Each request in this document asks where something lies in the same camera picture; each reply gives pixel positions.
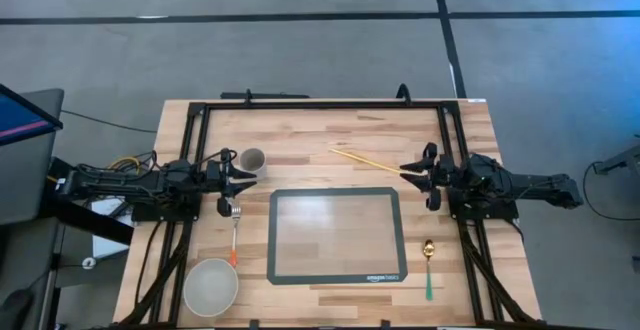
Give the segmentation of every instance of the gold spoon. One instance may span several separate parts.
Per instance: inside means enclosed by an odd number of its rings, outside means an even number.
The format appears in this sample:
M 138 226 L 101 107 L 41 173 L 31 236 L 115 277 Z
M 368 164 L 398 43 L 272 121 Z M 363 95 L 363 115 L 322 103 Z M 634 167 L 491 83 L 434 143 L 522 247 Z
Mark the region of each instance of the gold spoon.
M 424 249 L 422 249 L 424 256 L 427 258 L 427 300 L 433 300 L 433 289 L 431 288 L 431 267 L 430 260 L 433 254 L 436 252 L 436 247 L 433 245 L 431 239 L 424 243 Z

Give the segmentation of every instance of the wooden tabletop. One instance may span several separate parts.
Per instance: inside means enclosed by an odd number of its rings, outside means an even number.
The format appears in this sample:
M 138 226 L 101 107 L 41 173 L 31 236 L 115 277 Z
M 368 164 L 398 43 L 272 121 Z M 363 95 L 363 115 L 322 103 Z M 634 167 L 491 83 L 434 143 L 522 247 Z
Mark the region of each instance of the wooden tabletop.
M 159 163 L 177 159 L 189 101 L 164 105 L 155 150 Z M 500 160 L 486 102 L 460 100 L 470 152 Z M 195 129 L 200 126 L 196 121 Z M 454 149 L 455 131 L 448 121 Z M 195 153 L 194 131 L 190 159 Z M 248 326 L 377 326 L 473 324 L 471 302 L 457 225 L 448 216 L 446 197 L 439 211 L 428 211 L 421 194 L 397 174 L 332 153 L 331 148 L 363 156 L 391 167 L 421 157 L 427 142 L 441 146 L 435 110 L 216 110 L 211 114 L 205 154 L 222 147 L 239 153 L 251 147 L 268 158 L 267 178 L 237 197 L 243 215 L 238 235 L 240 289 L 234 305 L 218 318 L 201 318 L 182 302 L 178 325 Z M 277 189 L 393 187 L 399 194 L 408 276 L 400 283 L 272 285 L 266 278 L 269 197 Z M 206 195 L 194 225 L 187 272 L 209 258 L 228 259 L 232 220 L 216 211 L 217 195 Z M 533 317 L 540 312 L 527 258 L 518 233 L 504 221 L 486 221 L 495 273 L 511 296 Z M 153 223 L 136 227 L 114 321 L 134 305 L 135 287 Z M 142 294 L 158 269 L 164 225 L 152 243 L 142 281 Z M 176 231 L 176 240 L 180 228 Z M 431 260 L 434 300 L 425 297 L 424 241 L 436 246 Z M 486 283 L 478 273 L 484 314 L 491 318 Z M 161 319 L 168 316 L 173 279 L 165 287 Z

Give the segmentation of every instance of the table leg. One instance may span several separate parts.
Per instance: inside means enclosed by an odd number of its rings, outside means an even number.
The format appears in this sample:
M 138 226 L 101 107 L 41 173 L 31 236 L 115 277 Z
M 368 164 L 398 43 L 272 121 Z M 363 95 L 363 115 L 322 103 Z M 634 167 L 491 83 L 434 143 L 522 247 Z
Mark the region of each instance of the table leg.
M 116 219 L 96 214 L 71 202 L 56 203 L 53 210 L 54 216 L 66 225 L 121 244 L 131 244 L 133 228 Z

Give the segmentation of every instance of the yellow wire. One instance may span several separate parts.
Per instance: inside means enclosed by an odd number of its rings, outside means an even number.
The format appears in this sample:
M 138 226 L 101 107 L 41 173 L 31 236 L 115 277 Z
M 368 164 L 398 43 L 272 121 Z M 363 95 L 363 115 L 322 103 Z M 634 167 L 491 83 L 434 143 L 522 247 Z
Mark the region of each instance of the yellow wire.
M 137 158 L 134 158 L 133 156 L 121 157 L 120 159 L 112 162 L 111 165 L 107 167 L 107 169 L 113 169 L 116 165 L 118 165 L 123 161 L 133 161 L 136 164 L 137 172 L 140 173 L 140 160 L 138 160 Z
M 367 160 L 365 158 L 361 158 L 360 156 L 352 155 L 352 154 L 349 154 L 349 153 L 346 153 L 346 152 L 343 152 L 343 151 L 340 151 L 340 150 L 336 150 L 336 149 L 329 149 L 329 150 L 333 151 L 336 154 L 340 154 L 340 155 L 346 156 L 348 158 L 351 158 L 351 159 L 354 159 L 354 160 L 358 160 L 360 162 L 363 162 L 365 164 L 369 164 L 371 166 L 375 166 L 375 167 L 383 169 L 383 170 L 391 171 L 391 172 L 396 173 L 396 174 L 402 174 L 403 173 L 400 170 L 397 170 L 397 169 L 394 169 L 394 168 L 390 168 L 388 166 L 384 166 L 384 165 L 378 164 L 376 162 Z

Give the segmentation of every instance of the orange handle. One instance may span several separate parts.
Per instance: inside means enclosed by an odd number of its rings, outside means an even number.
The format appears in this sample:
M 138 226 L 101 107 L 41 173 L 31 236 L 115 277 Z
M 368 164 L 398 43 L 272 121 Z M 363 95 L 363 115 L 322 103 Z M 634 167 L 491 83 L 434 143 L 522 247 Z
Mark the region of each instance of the orange handle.
M 231 260 L 229 260 L 229 263 L 234 268 L 236 267 L 236 265 L 238 265 L 238 258 L 236 256 L 236 250 L 235 249 L 231 250 Z

